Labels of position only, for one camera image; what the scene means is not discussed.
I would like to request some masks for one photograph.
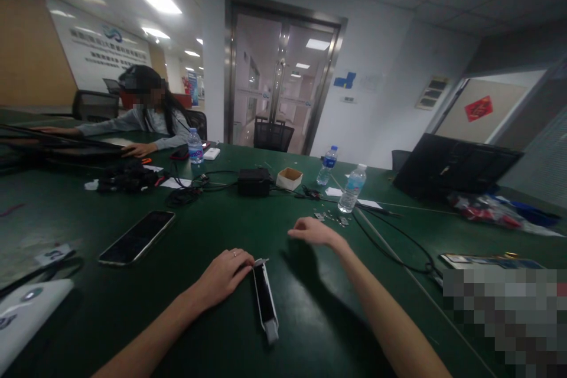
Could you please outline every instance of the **black laptop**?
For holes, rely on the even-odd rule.
[[[89,139],[50,135],[28,128],[0,124],[0,145],[44,157],[65,159],[117,158],[122,147]]]

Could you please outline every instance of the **plastic water bottle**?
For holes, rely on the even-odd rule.
[[[331,146],[331,150],[327,151],[325,158],[323,159],[323,166],[321,171],[317,175],[317,184],[325,186],[329,182],[329,177],[331,177],[331,170],[337,162],[337,147]]]
[[[200,164],[203,162],[203,142],[197,133],[195,127],[189,129],[189,140],[187,141],[189,147],[189,161],[192,164]]]
[[[359,164],[359,166],[348,176],[347,186],[341,199],[338,201],[338,209],[343,213],[350,213],[354,209],[356,200],[360,195],[362,186],[366,182],[366,166]]]

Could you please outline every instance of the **hand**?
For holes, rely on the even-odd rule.
[[[128,146],[124,146],[122,148],[123,151],[126,153],[122,155],[124,157],[135,157],[135,158],[143,158],[146,155],[151,154],[158,150],[156,144],[132,144]]]
[[[302,239],[316,245],[331,245],[334,242],[344,240],[333,229],[325,226],[313,217],[302,217],[295,222],[293,229],[288,230],[288,235],[295,239]]]
[[[82,136],[83,134],[76,128],[60,128],[60,127],[32,127],[32,130],[38,130],[47,134],[58,134],[62,136]]]
[[[234,292],[242,279],[252,270],[254,257],[242,249],[224,250],[187,291],[202,311],[209,309]]]

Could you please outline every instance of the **cardboard box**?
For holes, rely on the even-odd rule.
[[[301,184],[301,180],[303,179],[303,173],[293,168],[286,168],[278,173],[278,178],[276,179],[276,186],[295,190],[297,186]]]

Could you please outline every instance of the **red diamond sign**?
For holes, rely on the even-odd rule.
[[[485,115],[492,113],[492,100],[490,96],[483,97],[470,105],[465,106],[467,119],[469,122],[482,118]]]

